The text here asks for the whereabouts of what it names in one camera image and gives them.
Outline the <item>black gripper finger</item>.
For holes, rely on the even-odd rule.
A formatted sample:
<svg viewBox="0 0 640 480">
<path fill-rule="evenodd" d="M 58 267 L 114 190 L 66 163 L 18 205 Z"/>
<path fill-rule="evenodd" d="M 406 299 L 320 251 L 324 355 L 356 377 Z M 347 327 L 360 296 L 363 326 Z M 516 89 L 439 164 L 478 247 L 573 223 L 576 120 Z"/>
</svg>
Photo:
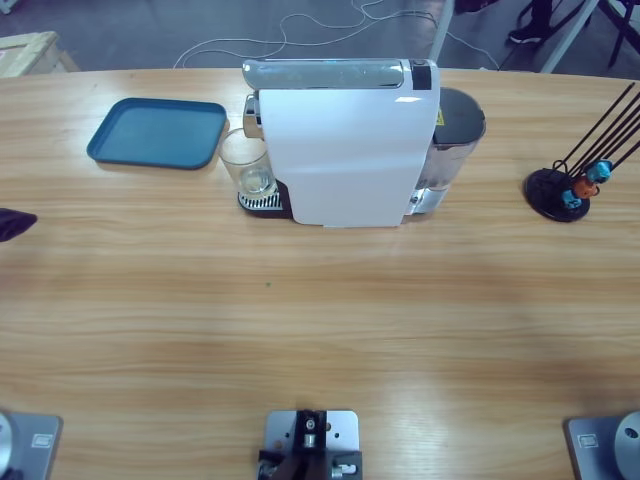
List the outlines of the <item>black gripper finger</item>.
<svg viewBox="0 0 640 480">
<path fill-rule="evenodd" d="M 0 210 L 0 242 L 7 242 L 23 234 L 38 220 L 35 214 L 2 208 Z"/>
</svg>

